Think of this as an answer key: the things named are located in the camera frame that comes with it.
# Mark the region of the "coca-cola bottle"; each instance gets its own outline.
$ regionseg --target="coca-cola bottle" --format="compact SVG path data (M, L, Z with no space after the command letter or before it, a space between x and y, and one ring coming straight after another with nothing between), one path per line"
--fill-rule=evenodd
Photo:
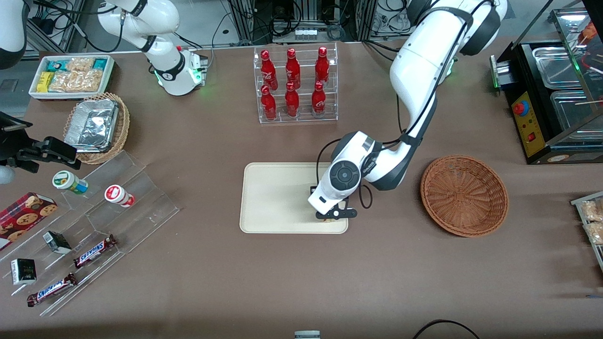
M270 88L268 86L262 86L262 109L264 110L264 116L266 120L275 120L276 119L276 101L272 94L270 94Z
M314 93L312 93L312 114L316 118L322 118L324 116L324 100L327 96L323 91L322 81L316 81L314 84Z
M300 96L295 91L295 84L292 81L287 83L287 93L285 94L285 102L287 103L287 115L292 118L297 116L297 111L300 107Z
M287 65L285 66L287 71L287 82L293 82L295 89L299 89L302 85L300 63L295 57L295 50L293 48L287 49Z
M316 81L322 81L323 84L329 82L329 59L327 59L327 48L318 48L318 60L316 60Z
M279 82L276 81L276 68L274 63L270 60L270 53L267 50L263 50L260 53L262 58L262 78L264 79L264 85L268 85L271 90L279 88Z

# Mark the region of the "box of snacks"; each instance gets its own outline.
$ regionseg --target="box of snacks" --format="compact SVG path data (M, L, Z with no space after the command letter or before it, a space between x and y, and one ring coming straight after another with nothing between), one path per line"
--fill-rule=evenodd
M38 100L77 100L105 92L114 65L101 54L44 57L30 86Z

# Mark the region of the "stainless steel tray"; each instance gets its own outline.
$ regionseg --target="stainless steel tray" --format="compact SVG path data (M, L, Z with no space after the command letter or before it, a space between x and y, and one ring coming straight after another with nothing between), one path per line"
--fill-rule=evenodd
M550 89L580 89L576 71L563 47L541 47L532 51L545 86Z
M551 94L551 101L555 106L557 119L564 130L567 130L580 120L589 116L593 111L590 105L577 105L586 102L586 96L581 90L558 90ZM590 121L582 129L569 135L570 139L576 141L592 141L603 139L603 116Z

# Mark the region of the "small black box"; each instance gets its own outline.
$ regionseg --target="small black box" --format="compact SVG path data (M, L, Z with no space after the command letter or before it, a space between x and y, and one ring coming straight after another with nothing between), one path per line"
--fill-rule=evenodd
M44 233L43 237L50 250L54 253L67 254L71 252L71 246L69 246L69 243L62 234L50 230Z
M36 264L33 259L11 261L10 271L13 273L13 285L29 285L36 282Z

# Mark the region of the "wicker basket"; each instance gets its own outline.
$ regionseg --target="wicker basket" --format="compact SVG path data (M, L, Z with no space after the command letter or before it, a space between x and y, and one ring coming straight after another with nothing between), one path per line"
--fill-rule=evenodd
M421 198L436 223L466 237L494 232L509 210L507 190L499 176L468 156L433 161L421 180Z
M89 165L99 165L111 160L119 152L121 152L121 150L124 148L125 140L128 138L128 128L130 127L130 113L128 112L128 107L125 106L124 102L117 95L112 93L95 95L93 97L84 99L84 101L101 99L111 99L116 101L119 104L119 112L117 116L117 123L115 125L115 132L113 132L113 145L111 146L111 149L105 153L77 154L77 159L80 159L83 163L87 163ZM67 124L63 129L63 138L67 135L67 130L71 125L71 118L74 115L74 111L75 107L71 110L71 114L67 118Z

